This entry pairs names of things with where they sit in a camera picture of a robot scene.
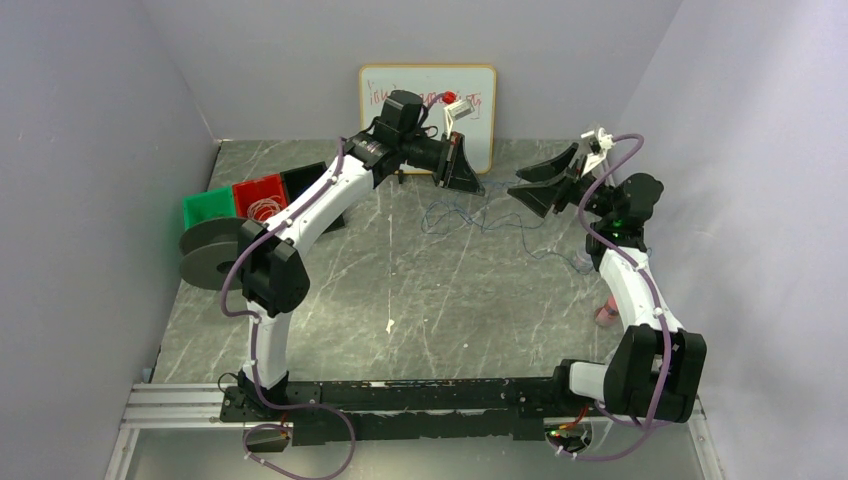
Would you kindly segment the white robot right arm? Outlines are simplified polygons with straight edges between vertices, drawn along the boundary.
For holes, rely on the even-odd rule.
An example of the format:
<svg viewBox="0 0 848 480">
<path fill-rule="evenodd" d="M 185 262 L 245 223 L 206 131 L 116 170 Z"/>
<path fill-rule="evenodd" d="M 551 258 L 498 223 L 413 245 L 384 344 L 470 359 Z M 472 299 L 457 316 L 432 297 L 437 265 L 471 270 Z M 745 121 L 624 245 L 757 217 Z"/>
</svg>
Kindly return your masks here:
<svg viewBox="0 0 848 480">
<path fill-rule="evenodd" d="M 649 268 L 644 225 L 664 191 L 646 173 L 610 187 L 587 167 L 590 150 L 572 143 L 558 156 L 522 168 L 508 193 L 536 215 L 568 205 L 590 212 L 585 251 L 610 289 L 623 336 L 606 363 L 564 362 L 566 393 L 615 415 L 674 423 L 689 420 L 706 359 L 702 335 L 687 331 L 662 298 Z"/>
</svg>

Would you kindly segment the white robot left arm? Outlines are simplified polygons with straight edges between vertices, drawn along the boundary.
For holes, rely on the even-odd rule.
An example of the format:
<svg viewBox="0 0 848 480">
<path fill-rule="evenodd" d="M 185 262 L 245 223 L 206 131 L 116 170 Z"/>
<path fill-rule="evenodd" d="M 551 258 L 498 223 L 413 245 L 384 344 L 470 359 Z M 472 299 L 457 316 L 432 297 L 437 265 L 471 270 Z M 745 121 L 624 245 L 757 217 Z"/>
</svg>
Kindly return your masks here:
<svg viewBox="0 0 848 480">
<path fill-rule="evenodd" d="M 367 127 L 340 141 L 328 169 L 296 200 L 267 220 L 241 225 L 239 255 L 228 276 L 239 280 L 243 313 L 251 321 L 248 356 L 238 375 L 245 394 L 260 404 L 285 404 L 290 321 L 311 285 L 304 259 L 347 208 L 402 165 L 430 172 L 439 188 L 483 194 L 465 137 L 453 128 L 473 110 L 452 92 L 424 101 L 394 90 Z"/>
</svg>

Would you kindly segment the black cable spool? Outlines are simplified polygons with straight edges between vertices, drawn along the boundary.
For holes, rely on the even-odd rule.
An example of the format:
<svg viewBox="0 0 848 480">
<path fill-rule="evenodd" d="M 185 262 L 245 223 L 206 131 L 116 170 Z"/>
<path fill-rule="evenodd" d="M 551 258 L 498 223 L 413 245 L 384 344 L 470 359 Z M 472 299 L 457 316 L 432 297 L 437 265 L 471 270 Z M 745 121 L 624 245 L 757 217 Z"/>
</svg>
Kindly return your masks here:
<svg viewBox="0 0 848 480">
<path fill-rule="evenodd" d="M 200 289 L 220 291 L 239 256 L 238 234 L 246 221 L 219 217 L 188 228 L 179 239 L 181 279 Z"/>
</svg>

